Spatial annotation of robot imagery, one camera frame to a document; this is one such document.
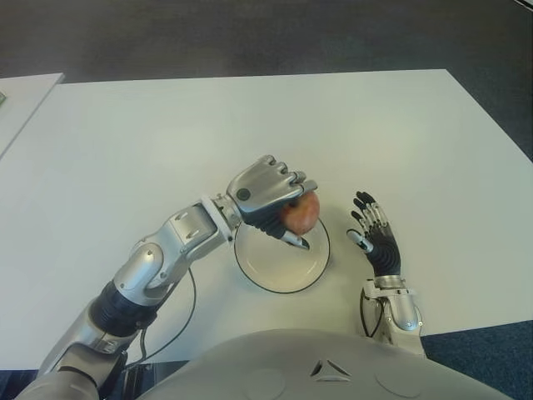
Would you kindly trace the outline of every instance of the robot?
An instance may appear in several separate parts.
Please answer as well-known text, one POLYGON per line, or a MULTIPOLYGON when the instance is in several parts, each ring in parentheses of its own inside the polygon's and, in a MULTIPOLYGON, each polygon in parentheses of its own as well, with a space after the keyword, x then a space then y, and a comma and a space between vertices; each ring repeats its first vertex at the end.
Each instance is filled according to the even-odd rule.
MULTIPOLYGON (((231 242, 240 223, 306 251, 309 243, 287 230, 279 214, 316 188, 305 173, 289 172, 265 156, 231 180, 224 195, 202 197, 171 215, 135 244, 17 399, 105 398, 126 367, 128 347, 156 319, 191 264, 231 242)), ((288 329, 245 335, 190 361, 142 399, 508 398, 424 357, 421 315, 401 277, 391 225, 370 194, 358 192, 354 203, 361 232, 346 234, 375 275, 361 291, 361 301, 378 306, 372 332, 363 319, 367 337, 288 329)))

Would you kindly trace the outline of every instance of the white table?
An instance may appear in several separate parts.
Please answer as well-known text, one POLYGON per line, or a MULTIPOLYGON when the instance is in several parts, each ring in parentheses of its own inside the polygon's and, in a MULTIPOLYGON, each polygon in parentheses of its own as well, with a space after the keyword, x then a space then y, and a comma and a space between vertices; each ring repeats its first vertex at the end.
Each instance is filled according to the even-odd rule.
POLYGON ((62 73, 32 77, 0 78, 0 159, 52 88, 62 81, 62 73))
MULTIPOLYGON (((193 268, 191 326, 156 360, 269 328, 360 330, 357 189, 392 220, 423 334, 533 318, 533 166, 446 71, 63 84, 0 162, 0 368, 36 368, 136 240, 264 153, 318 181, 330 267, 277 295, 217 249, 193 268)), ((191 300, 185 279, 148 352, 191 300)))

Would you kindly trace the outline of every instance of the black wire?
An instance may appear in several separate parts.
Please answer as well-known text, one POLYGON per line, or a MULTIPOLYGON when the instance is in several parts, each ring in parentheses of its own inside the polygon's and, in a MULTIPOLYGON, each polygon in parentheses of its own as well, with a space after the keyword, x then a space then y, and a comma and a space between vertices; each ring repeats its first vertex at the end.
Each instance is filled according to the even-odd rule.
MULTIPOLYGON (((180 337, 180 335, 183 333, 183 331, 185 331, 185 329, 187 329, 187 327, 189 326, 189 323, 191 322, 192 320, 192 314, 194 314, 194 311, 197 307, 197 283, 194 279, 194 275, 192 275, 192 271, 191 269, 189 268, 188 270, 189 272, 189 277, 191 277, 191 282, 192 282, 192 293, 193 293, 193 298, 192 298, 192 306, 191 306, 191 311, 189 312, 189 317, 187 318, 187 320, 185 321, 185 325, 183 325, 182 329, 180 329, 180 331, 178 333, 176 333, 176 335, 174 335, 174 337, 172 337, 172 339, 170 339, 168 342, 166 342, 162 347, 158 348, 158 350, 156 350, 155 352, 153 352, 152 354, 150 354, 149 356, 147 356, 147 350, 146 350, 146 344, 145 344, 145 338, 146 338, 146 333, 147 333, 147 329, 144 328, 141 332, 141 338, 140 338, 140 345, 141 345, 141 358, 139 358, 137 361, 135 362, 132 362, 131 364, 128 364, 126 365, 126 367, 124 369, 130 369, 130 368, 133 368, 133 367, 136 367, 137 365, 139 365, 140 363, 144 363, 146 360, 148 360, 149 358, 152 358, 156 355, 158 355, 160 352, 162 352, 165 348, 167 348, 168 346, 170 346, 176 339, 178 339, 180 337)), ((177 286, 177 283, 175 283, 171 288, 170 290, 167 292, 167 294, 165 295, 165 297, 163 298, 163 300, 161 301, 161 305, 169 298, 169 296, 172 294, 172 292, 174 291, 174 289, 176 288, 177 286)))
POLYGON ((383 302, 380 299, 377 299, 376 301, 380 305, 380 315, 377 318, 376 327, 374 327, 372 333, 369 333, 368 327, 366 326, 365 314, 363 312, 363 299, 369 300, 368 297, 365 297, 365 290, 361 289, 361 296, 359 297, 359 314, 361 315, 361 324, 363 326, 363 330, 365 331, 365 335, 369 338, 373 338, 377 332, 377 329, 381 325, 381 320, 383 319, 383 313, 385 312, 385 308, 383 307, 383 302))

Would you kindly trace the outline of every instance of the robotic arm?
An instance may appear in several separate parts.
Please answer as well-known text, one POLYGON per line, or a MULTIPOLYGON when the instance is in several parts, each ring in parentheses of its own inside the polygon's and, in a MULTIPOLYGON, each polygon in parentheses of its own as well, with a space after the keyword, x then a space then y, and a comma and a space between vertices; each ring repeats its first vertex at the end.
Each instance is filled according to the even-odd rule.
POLYGON ((421 315, 413 301, 415 292, 406 287, 406 281, 401 277, 400 250, 391 224, 381 206, 367 192, 357 192, 353 202, 361 214, 352 211, 351 215, 358 221, 363 234, 348 229, 346 235, 363 250, 374 268, 374 278, 367 280, 361 291, 360 312, 365 334, 424 356, 420 341, 421 315), (380 307, 372 333, 366 328, 363 298, 375 300, 380 307))
POLYGON ((308 249, 279 218, 284 205, 316 189, 303 172, 265 156, 237 175, 225 195, 202 200, 171 215, 144 237, 115 277, 82 311, 48 354, 37 380, 19 396, 95 399, 108 395, 127 360, 126 350, 157 317, 191 264, 224 242, 244 222, 282 241, 308 249))

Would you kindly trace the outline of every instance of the plate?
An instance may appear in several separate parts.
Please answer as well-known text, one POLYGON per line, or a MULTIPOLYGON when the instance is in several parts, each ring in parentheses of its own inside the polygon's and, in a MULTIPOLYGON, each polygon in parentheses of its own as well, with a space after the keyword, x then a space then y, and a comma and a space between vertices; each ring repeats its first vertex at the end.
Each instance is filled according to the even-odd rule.
POLYGON ((235 236, 235 257, 244 274, 260 288, 274 293, 300 292, 320 278, 330 257, 330 239, 321 220, 304 238, 309 250, 242 223, 235 236))

